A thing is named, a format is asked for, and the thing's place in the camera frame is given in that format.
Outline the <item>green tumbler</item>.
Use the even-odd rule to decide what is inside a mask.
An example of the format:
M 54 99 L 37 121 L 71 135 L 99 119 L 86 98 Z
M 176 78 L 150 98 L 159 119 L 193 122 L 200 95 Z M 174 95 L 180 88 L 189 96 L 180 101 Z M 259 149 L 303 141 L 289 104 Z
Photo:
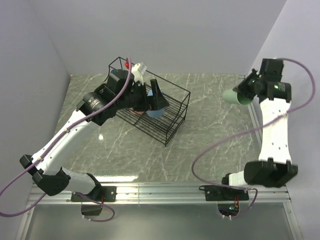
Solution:
M 224 102 L 228 104 L 235 104 L 235 105 L 249 105 L 252 100 L 246 98 L 245 96 L 241 95 L 238 92 L 233 91 L 232 89 L 227 89 L 222 94 L 222 99 Z

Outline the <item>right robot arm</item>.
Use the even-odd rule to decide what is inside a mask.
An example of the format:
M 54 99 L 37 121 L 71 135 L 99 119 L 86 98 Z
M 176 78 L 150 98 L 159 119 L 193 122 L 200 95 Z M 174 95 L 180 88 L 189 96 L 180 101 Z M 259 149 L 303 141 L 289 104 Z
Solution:
M 237 195 L 237 187 L 281 188 L 298 174 L 288 144 L 292 88 L 281 81 L 283 68 L 281 59 L 264 58 L 259 70 L 253 69 L 241 83 L 223 92 L 223 100 L 230 104 L 248 105 L 258 98 L 263 124 L 258 159 L 247 162 L 243 171 L 226 174 L 221 181 L 220 194 L 226 200 Z

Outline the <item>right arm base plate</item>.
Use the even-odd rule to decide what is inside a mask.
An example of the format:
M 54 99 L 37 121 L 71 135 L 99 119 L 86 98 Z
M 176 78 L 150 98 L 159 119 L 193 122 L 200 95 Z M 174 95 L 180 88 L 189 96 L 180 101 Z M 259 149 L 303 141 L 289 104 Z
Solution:
M 201 185 L 198 188 L 204 191 L 205 200 L 207 202 L 223 202 L 223 201 L 248 201 L 249 194 L 244 190 L 222 187 L 216 185 Z

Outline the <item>salmon pink plastic tumbler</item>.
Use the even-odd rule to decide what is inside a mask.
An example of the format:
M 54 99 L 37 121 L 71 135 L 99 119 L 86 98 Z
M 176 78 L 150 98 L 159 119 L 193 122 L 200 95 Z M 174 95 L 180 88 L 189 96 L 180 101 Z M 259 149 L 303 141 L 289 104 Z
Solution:
M 141 116 L 141 115 L 143 115 L 143 114 L 145 113 L 144 111 L 136 111 L 136 110 L 134 110 L 133 108 L 130 108 L 129 110 L 130 110 L 130 112 L 131 112 L 132 114 L 138 115 L 138 116 Z

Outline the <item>dark blue glazed mug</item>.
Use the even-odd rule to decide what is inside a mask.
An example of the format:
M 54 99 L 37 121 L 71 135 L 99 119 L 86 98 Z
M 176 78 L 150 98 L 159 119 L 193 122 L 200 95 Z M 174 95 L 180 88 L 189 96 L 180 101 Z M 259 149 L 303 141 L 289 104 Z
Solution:
M 118 69 L 113 69 L 110 73 L 111 73 L 111 74 L 114 74 L 114 75 L 118 75 L 118 74 L 120 74 L 121 72 L 120 72 Z

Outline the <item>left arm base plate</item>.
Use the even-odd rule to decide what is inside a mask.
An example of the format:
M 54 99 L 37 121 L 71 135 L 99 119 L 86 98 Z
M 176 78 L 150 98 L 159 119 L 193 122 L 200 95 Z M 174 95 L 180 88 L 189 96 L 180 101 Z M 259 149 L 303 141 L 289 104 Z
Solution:
M 117 187 L 116 186 L 101 186 L 92 190 L 89 194 L 82 196 L 79 192 L 71 194 L 71 202 L 96 202 L 113 203 L 116 201 Z

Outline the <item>blue plastic tumbler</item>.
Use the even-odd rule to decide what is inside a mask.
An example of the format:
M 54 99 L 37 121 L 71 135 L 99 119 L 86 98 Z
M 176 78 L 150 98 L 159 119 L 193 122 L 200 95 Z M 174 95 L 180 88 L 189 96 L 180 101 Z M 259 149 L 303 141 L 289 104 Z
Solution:
M 147 96 L 153 96 L 153 91 L 152 91 L 152 89 L 150 89 L 149 91 L 148 91 L 148 93 L 147 93 Z M 149 104 L 151 104 L 151 108 L 152 108 L 152 103 L 151 103 L 151 98 L 150 99 L 148 99 L 148 103 Z M 149 117 L 151 117 L 151 118 L 159 118 L 159 117 L 161 117 L 163 114 L 164 114 L 164 112 L 165 112 L 165 109 L 164 108 L 161 108 L 161 109 L 158 109 L 158 110 L 148 110 L 148 111 L 146 111 L 146 114 L 149 116 Z

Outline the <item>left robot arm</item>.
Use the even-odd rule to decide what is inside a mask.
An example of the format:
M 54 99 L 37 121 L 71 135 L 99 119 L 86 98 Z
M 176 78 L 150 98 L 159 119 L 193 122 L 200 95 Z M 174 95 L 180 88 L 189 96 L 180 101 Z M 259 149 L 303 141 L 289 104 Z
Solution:
M 48 196 L 70 191 L 84 195 L 89 201 L 100 199 L 101 183 L 90 173 L 80 174 L 64 168 L 64 161 L 117 111 L 147 112 L 168 107 L 170 104 L 157 80 L 151 79 L 150 85 L 152 95 L 147 94 L 143 74 L 138 70 L 112 70 L 105 82 L 83 97 L 66 124 L 43 149 L 20 158 L 33 182 Z

